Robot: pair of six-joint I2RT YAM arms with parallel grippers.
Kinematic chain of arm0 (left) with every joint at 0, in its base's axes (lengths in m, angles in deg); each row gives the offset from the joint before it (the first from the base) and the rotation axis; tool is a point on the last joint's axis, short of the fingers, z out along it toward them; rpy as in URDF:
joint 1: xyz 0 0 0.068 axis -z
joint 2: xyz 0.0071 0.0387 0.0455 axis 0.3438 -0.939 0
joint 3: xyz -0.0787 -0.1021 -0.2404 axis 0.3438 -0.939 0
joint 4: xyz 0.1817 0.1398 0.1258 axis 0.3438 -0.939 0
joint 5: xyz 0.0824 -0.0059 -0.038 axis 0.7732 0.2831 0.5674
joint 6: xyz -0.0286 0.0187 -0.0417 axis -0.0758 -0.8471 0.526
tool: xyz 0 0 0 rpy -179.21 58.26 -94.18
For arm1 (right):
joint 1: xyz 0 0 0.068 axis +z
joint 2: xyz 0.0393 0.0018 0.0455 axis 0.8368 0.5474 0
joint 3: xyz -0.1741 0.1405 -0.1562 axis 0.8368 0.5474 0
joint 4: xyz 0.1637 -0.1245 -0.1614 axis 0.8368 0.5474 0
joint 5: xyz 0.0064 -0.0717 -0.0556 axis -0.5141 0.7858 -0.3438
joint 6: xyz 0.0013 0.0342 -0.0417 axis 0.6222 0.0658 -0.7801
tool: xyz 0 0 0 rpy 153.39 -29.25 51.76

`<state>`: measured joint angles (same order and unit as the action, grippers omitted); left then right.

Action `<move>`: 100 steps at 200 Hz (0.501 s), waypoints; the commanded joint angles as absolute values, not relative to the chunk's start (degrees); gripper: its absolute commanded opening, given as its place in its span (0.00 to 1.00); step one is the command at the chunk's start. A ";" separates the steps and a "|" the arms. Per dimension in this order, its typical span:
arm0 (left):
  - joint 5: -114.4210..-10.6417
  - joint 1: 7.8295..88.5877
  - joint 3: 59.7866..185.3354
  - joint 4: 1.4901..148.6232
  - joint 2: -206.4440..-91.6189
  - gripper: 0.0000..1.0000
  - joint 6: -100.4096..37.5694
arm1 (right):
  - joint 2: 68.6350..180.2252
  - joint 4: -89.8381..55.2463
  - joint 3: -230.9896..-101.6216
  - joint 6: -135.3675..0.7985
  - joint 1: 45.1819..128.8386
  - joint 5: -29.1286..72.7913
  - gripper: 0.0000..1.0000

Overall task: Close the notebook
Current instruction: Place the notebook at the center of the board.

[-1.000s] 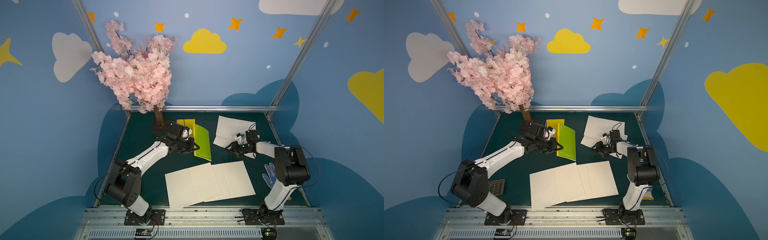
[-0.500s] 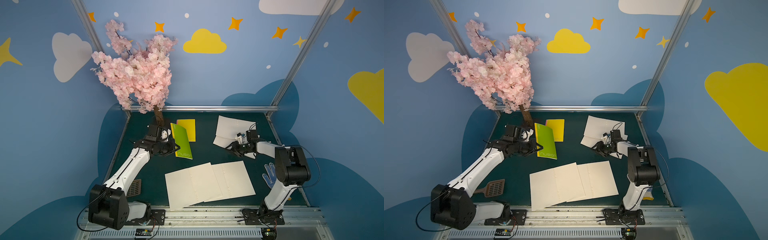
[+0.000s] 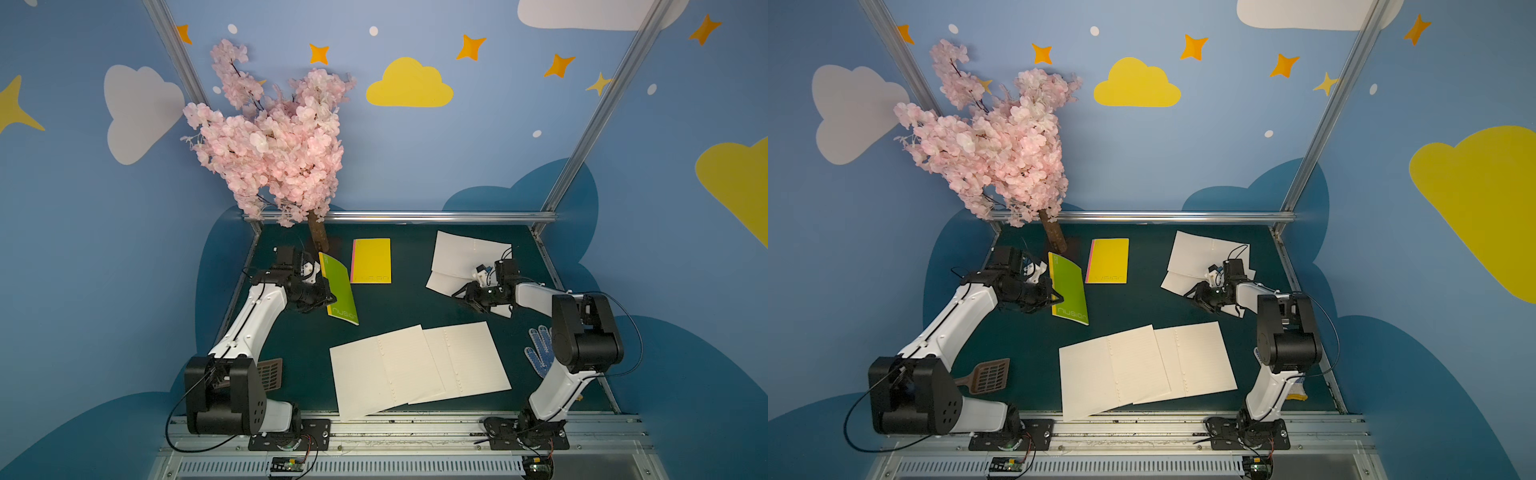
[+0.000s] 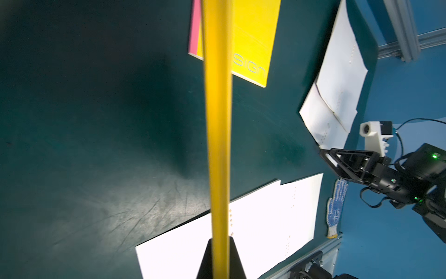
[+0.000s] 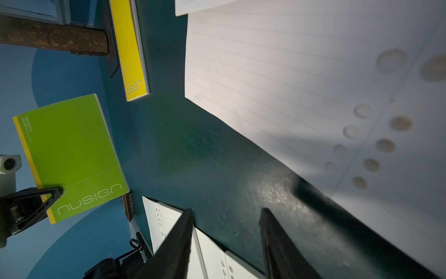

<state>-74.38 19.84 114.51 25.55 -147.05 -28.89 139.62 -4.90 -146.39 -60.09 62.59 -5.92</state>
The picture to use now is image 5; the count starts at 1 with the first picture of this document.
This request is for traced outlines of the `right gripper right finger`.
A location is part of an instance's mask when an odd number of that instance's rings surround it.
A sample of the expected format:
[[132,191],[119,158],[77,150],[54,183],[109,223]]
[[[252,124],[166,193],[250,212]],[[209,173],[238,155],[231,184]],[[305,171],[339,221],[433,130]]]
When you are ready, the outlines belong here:
[[260,234],[267,279],[320,279],[268,208],[261,210]]

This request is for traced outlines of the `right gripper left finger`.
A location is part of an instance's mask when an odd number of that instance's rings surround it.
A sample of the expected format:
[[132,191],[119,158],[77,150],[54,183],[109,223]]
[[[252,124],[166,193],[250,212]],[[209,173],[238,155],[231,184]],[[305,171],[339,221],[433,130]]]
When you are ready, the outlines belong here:
[[183,211],[174,227],[148,263],[134,276],[135,279],[187,278],[194,226],[191,209]]

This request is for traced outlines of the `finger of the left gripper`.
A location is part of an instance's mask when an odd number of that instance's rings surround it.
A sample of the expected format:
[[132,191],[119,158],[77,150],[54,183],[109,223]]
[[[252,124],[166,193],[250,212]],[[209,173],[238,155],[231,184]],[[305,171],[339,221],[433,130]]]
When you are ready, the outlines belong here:
[[62,187],[28,188],[1,198],[1,235],[12,236],[48,217],[47,210],[63,195]]

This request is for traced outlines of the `green cover notebook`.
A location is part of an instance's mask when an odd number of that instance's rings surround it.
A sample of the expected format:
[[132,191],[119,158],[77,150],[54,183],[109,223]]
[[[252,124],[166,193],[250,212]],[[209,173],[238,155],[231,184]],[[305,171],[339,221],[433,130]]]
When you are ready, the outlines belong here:
[[23,113],[13,122],[37,188],[63,189],[46,212],[51,224],[130,191],[96,94]]

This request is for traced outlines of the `yellow cover notebook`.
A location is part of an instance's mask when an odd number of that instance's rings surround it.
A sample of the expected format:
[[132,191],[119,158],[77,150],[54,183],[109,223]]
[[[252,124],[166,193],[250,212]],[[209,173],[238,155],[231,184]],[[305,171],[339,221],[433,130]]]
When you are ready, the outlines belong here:
[[128,102],[150,94],[135,1],[110,0],[118,57]]

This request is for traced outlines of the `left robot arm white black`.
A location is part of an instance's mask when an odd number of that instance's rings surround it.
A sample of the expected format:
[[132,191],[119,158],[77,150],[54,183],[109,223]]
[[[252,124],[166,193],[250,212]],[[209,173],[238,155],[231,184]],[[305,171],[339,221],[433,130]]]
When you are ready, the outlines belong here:
[[[47,218],[46,211],[63,194],[62,187],[38,189],[31,187],[1,197],[1,248],[7,239]],[[89,269],[85,279],[132,279],[137,271],[153,256],[136,222],[131,193],[120,197],[130,228],[135,234],[130,240],[132,250],[116,259],[105,259]]]

